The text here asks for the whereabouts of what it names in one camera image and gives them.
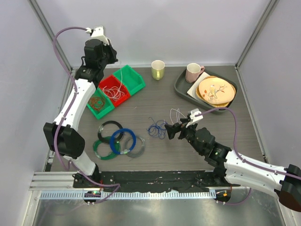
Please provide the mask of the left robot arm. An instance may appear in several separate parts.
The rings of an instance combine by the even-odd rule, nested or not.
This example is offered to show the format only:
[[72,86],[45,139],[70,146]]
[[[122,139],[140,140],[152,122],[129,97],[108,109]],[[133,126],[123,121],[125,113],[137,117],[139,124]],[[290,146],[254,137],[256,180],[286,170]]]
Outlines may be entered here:
[[73,89],[63,109],[52,123],[45,123],[43,131],[58,160],[68,161],[63,165],[64,169],[73,166],[84,178],[84,183],[94,188],[100,185],[101,174],[97,164],[85,152],[85,140],[78,133],[78,127],[88,101],[104,77],[105,67],[118,59],[110,40],[90,39],[85,43],[84,53],[81,66],[71,77]]

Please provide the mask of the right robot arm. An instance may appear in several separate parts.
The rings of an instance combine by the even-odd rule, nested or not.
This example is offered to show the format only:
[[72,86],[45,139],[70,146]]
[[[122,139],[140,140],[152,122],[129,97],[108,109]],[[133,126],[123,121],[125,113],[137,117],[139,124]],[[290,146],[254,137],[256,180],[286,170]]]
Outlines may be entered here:
[[216,142],[206,128],[176,123],[165,125],[169,139],[179,133],[205,161],[214,167],[213,182],[241,185],[275,197],[285,207],[301,210],[301,169],[293,164],[288,167],[270,165],[237,153],[234,149]]

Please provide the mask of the red bin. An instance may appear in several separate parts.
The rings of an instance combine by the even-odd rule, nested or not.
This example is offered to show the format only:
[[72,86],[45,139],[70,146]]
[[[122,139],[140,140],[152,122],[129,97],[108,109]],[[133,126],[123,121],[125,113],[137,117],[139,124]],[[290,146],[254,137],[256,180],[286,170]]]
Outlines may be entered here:
[[115,107],[118,107],[131,97],[124,84],[114,75],[102,80],[98,88],[111,100]]

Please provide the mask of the white napkin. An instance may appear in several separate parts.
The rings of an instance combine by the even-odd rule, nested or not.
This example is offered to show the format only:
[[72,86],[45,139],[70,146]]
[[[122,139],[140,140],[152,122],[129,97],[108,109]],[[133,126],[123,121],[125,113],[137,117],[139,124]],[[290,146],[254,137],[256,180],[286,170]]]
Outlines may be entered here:
[[210,75],[206,72],[203,72],[198,79],[192,84],[192,86],[188,89],[188,91],[186,92],[188,96],[197,99],[196,96],[196,89],[198,88],[200,82],[202,80],[204,80],[205,78],[209,77]]

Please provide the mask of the dark grey tray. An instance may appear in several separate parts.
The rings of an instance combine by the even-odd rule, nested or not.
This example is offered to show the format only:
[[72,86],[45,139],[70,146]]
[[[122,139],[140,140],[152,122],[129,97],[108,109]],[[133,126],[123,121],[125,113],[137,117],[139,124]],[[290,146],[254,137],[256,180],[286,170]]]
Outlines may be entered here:
[[[208,70],[205,70],[205,72],[209,73],[209,75],[216,76],[216,77],[219,77],[219,78],[222,78],[222,79],[226,80],[227,82],[229,82],[233,86],[234,90],[237,91],[238,87],[237,87],[235,82],[233,82],[233,81],[231,81],[231,80],[229,80],[225,77],[219,76],[216,73],[212,73]],[[185,74],[186,74],[186,69],[183,70],[183,72],[178,76],[177,80],[175,81],[175,83],[174,83],[175,93],[179,97],[181,97],[184,100],[194,104],[195,106],[197,106],[200,109],[203,109],[203,110],[206,110],[206,111],[213,109],[214,108],[213,106],[209,105],[208,103],[204,102],[203,100],[195,99],[187,93],[187,91],[190,88],[192,88],[193,83],[188,83],[186,81]],[[220,109],[220,110],[213,111],[211,113],[216,114],[216,115],[220,115],[220,114],[223,114],[225,112],[226,112],[225,110]]]

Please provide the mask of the far green bin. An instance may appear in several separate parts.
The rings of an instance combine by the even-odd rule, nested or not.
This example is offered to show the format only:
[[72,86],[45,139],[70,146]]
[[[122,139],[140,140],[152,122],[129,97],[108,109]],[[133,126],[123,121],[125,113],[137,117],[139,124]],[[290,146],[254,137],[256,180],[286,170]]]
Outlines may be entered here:
[[129,65],[118,69],[113,75],[124,84],[131,96],[146,86],[143,77]]

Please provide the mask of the green bin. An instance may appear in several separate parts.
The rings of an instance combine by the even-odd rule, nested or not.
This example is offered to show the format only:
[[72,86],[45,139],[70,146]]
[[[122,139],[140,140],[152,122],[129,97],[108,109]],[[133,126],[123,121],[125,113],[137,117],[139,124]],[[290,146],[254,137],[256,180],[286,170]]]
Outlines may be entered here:
[[129,65],[118,69],[113,75],[124,84],[131,96],[146,86],[143,77]]
[[87,107],[98,120],[114,110],[115,106],[111,100],[99,89],[91,96]]

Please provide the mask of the near green bin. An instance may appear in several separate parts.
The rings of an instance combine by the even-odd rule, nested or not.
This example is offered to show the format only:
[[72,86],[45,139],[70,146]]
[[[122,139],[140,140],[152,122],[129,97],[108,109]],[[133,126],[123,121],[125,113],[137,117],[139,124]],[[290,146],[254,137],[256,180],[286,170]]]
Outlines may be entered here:
[[98,120],[114,110],[115,106],[111,100],[99,89],[91,96],[87,107]]

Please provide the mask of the yellow-green mug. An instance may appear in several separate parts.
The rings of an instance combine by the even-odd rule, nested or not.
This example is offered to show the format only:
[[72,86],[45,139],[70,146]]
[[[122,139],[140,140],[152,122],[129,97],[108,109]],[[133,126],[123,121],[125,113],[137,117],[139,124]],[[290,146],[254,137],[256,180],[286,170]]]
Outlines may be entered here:
[[164,76],[165,63],[161,60],[155,60],[151,63],[151,74],[153,79],[161,80]]

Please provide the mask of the pink mug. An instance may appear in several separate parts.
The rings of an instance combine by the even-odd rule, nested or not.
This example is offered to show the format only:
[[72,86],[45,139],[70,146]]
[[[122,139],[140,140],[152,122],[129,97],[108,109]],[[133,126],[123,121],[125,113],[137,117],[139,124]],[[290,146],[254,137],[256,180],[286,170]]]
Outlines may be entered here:
[[202,74],[204,71],[205,71],[204,66],[200,66],[199,64],[196,63],[190,63],[186,67],[185,79],[188,83],[193,83],[198,79],[199,75]]

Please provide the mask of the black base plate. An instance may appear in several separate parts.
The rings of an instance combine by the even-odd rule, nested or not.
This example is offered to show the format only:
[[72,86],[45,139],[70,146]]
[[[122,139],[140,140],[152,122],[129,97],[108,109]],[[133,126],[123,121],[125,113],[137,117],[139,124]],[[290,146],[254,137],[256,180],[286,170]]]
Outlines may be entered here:
[[97,183],[120,184],[118,192],[162,193],[172,190],[180,193],[205,192],[210,187],[229,187],[213,171],[103,171]]

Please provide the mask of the left aluminium frame post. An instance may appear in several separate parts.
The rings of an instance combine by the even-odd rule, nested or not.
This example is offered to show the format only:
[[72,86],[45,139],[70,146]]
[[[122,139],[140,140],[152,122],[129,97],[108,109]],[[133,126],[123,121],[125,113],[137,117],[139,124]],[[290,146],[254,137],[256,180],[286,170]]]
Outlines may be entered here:
[[[53,41],[55,39],[55,33],[53,32],[53,29],[51,28],[49,22],[47,21],[44,13],[42,12],[42,9],[40,8],[37,0],[28,0],[27,1],[31,8],[33,9],[34,14],[36,15],[38,21],[41,23],[46,35],[50,39],[51,43],[53,44]],[[68,70],[69,72],[72,72],[72,66],[70,65],[63,49],[61,48],[58,41],[55,43],[54,51],[57,55],[58,61],[63,67],[64,70]]]

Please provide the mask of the aluminium frame post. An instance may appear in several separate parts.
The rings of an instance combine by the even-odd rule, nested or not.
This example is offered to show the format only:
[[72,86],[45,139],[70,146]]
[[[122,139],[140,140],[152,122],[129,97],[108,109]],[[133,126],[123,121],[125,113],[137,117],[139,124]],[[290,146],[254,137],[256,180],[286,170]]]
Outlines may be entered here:
[[259,18],[258,23],[256,24],[249,40],[247,41],[246,46],[244,47],[240,57],[238,58],[238,60],[235,64],[236,69],[239,69],[239,67],[242,65],[242,63],[243,63],[244,59],[246,58],[248,52],[250,51],[251,47],[253,46],[253,44],[255,43],[257,38],[259,37],[261,31],[263,30],[265,24],[267,23],[269,17],[271,16],[273,11],[275,10],[278,3],[279,3],[279,0],[269,0],[268,1],[268,4],[267,4],[266,8],[264,9],[261,17]]
[[[53,41],[55,39],[55,33],[53,32],[53,29],[51,28],[49,22],[47,21],[44,13],[42,12],[42,9],[40,8],[37,0],[28,0],[27,1],[31,8],[33,9],[34,14],[36,15],[38,21],[41,23],[46,35],[50,39],[51,43],[53,44]],[[63,67],[64,70],[68,70],[69,72],[72,72],[72,66],[70,65],[63,49],[61,48],[58,41],[55,43],[54,51],[57,55],[58,61]]]

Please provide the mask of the right aluminium frame post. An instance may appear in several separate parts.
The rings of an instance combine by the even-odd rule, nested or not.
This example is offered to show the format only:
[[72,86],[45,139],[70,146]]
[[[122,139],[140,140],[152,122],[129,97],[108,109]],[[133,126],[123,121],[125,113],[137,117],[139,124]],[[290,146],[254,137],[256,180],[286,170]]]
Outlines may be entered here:
[[259,18],[258,23],[256,24],[249,40],[247,41],[246,46],[244,47],[240,57],[238,58],[238,60],[235,64],[236,69],[239,69],[239,67],[242,65],[242,63],[243,63],[244,59],[246,58],[248,52],[250,51],[251,47],[253,46],[253,44],[255,43],[257,38],[259,37],[261,31],[263,30],[265,24],[267,23],[269,17],[271,16],[273,11],[275,10],[278,3],[279,3],[279,0],[269,0],[268,1],[268,4],[267,4],[266,8],[264,9],[261,17]]

